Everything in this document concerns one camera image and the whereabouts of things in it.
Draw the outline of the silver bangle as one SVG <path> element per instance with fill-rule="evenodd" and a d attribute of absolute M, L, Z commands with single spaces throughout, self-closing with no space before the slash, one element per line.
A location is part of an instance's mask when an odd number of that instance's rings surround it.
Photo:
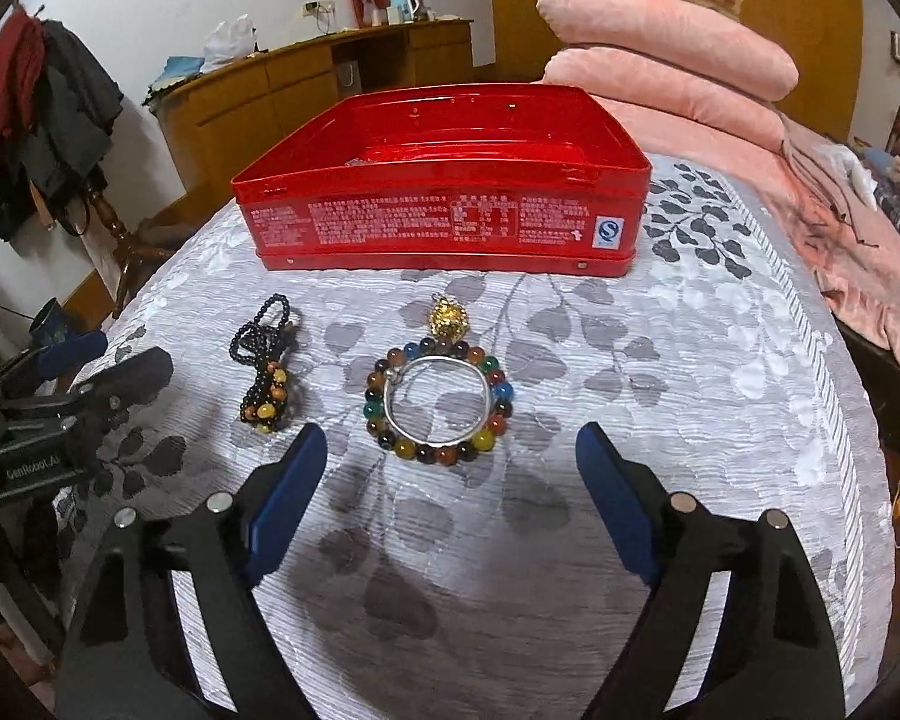
<path fill-rule="evenodd" d="M 398 439 L 443 449 L 481 433 L 493 411 L 494 388 L 468 359 L 418 356 L 383 374 L 380 403 Z"/>

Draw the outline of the wooden coat rack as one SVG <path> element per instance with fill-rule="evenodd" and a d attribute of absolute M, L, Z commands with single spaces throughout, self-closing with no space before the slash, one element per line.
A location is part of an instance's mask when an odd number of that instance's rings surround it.
<path fill-rule="evenodd" d="M 131 232 L 109 200 L 97 188 L 87 188 L 84 192 L 87 203 L 94 210 L 98 221 L 109 231 L 115 241 L 115 260 L 119 266 L 119 278 L 116 285 L 116 296 L 113 298 L 112 319 L 121 316 L 126 304 L 133 299 L 131 288 L 141 286 L 144 271 L 149 266 L 160 266 L 173 255 L 170 249 L 144 242 L 136 232 Z"/>

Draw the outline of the black jacket on rack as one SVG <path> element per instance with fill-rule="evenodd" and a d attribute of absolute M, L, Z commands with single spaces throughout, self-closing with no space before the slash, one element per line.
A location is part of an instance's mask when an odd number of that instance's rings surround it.
<path fill-rule="evenodd" d="M 107 187 L 100 163 L 123 110 L 121 89 L 86 44 L 63 23 L 40 21 L 45 64 L 34 91 L 34 123 L 0 158 L 4 242 L 39 211 L 61 220 L 84 190 Z"/>

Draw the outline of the wooden sideboard cabinet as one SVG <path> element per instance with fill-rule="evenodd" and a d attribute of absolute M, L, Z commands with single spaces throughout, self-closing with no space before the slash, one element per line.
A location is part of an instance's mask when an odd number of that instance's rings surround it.
<path fill-rule="evenodd" d="M 233 176 L 346 96 L 473 76 L 471 23 L 448 18 L 313 37 L 191 78 L 152 105 L 185 187 L 157 219 L 205 223 Z"/>

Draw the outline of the red scarf on rack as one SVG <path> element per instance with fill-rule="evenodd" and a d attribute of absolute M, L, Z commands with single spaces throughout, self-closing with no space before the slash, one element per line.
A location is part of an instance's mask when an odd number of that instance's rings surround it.
<path fill-rule="evenodd" d="M 14 5 L 0 29 L 0 158 L 34 123 L 34 91 L 43 64 L 43 25 Z"/>

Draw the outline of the gold filigree ball pendant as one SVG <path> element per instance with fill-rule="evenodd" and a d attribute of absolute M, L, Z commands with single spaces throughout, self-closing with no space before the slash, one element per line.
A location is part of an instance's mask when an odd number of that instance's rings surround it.
<path fill-rule="evenodd" d="M 436 340 L 455 344 L 470 332 L 470 316 L 456 299 L 445 294 L 434 294 L 427 327 Z"/>

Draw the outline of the white floral bedspread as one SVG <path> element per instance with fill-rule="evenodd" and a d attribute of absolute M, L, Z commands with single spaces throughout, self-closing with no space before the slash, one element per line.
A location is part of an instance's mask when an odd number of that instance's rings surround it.
<path fill-rule="evenodd" d="M 272 294 L 302 317 L 299 421 L 328 466 L 256 601 L 328 718 L 574 718 L 647 590 L 617 559 L 575 468 L 598 422 L 629 460 L 711 511 L 792 518 L 831 617 L 845 700 L 875 687 L 894 539 L 870 401 L 813 277 L 758 192 L 655 156 L 631 271 L 617 280 L 482 271 L 271 271 L 235 206 L 160 268 L 110 330 L 109 360 L 157 346 L 169 385 L 119 413 L 91 483 L 59 501 L 64 606 L 112 515 L 186 512 L 276 460 L 286 434 L 238 419 L 230 340 Z M 466 307 L 515 411 L 471 463 L 375 444 L 365 381 L 422 338 L 430 301 Z"/>

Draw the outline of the white plastic bag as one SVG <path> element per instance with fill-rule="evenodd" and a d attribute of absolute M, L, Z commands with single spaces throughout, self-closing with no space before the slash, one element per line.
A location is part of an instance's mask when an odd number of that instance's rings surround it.
<path fill-rule="evenodd" d="M 246 59 L 258 50 L 256 28 L 248 15 L 240 15 L 233 21 L 221 21 L 206 37 L 203 44 L 203 73 Z"/>

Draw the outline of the red metal tin box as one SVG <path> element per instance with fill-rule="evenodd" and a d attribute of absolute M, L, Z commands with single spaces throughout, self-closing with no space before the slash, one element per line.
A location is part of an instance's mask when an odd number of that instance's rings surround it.
<path fill-rule="evenodd" d="M 652 166 L 573 86 L 463 83 L 343 99 L 233 177 L 269 270 L 622 277 Z"/>

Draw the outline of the white electric kettle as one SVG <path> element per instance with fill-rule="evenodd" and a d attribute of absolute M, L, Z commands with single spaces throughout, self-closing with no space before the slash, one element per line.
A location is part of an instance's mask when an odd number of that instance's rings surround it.
<path fill-rule="evenodd" d="M 418 19 L 421 0 L 390 0 L 390 8 L 393 10 L 393 23 L 413 23 Z"/>

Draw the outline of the pink bed sheet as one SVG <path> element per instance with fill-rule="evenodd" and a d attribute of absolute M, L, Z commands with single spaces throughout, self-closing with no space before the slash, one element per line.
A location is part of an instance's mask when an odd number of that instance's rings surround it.
<path fill-rule="evenodd" d="M 900 366 L 900 235 L 883 213 L 857 206 L 844 223 L 779 154 L 661 110 L 606 98 L 600 104 L 645 151 L 751 185 L 837 319 L 891 351 Z"/>

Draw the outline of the lower pink folded quilt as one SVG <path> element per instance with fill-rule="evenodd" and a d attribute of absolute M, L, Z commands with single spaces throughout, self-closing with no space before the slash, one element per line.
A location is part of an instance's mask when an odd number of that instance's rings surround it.
<path fill-rule="evenodd" d="M 650 107 L 779 151 L 781 116 L 720 83 L 616 47 L 569 47 L 544 67 L 543 82 L 578 86 L 598 98 Z"/>

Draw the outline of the pink folded quilt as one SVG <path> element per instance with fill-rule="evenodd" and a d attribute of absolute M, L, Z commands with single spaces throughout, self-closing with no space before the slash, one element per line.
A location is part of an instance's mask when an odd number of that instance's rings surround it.
<path fill-rule="evenodd" d="M 616 47 L 569 47 L 544 67 L 543 82 L 578 86 L 598 98 L 650 107 L 779 151 L 781 116 L 720 83 Z"/>
<path fill-rule="evenodd" d="M 536 9 L 567 46 L 633 50 L 770 103 L 800 80 L 783 47 L 685 0 L 536 0 Z"/>

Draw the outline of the upper pink folded quilt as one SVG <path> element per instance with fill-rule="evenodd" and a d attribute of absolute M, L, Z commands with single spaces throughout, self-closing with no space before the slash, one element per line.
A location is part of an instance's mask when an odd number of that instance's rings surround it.
<path fill-rule="evenodd" d="M 567 46 L 633 50 L 770 103 L 800 80 L 783 47 L 685 0 L 536 0 L 536 9 Z"/>

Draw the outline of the wooden wardrobe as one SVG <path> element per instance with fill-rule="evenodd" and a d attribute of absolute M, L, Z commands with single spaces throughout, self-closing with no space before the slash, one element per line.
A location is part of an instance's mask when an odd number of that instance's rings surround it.
<path fill-rule="evenodd" d="M 850 133 L 862 0 L 493 0 L 497 73 L 537 80 L 569 44 L 610 44 L 774 103 L 814 132 Z"/>

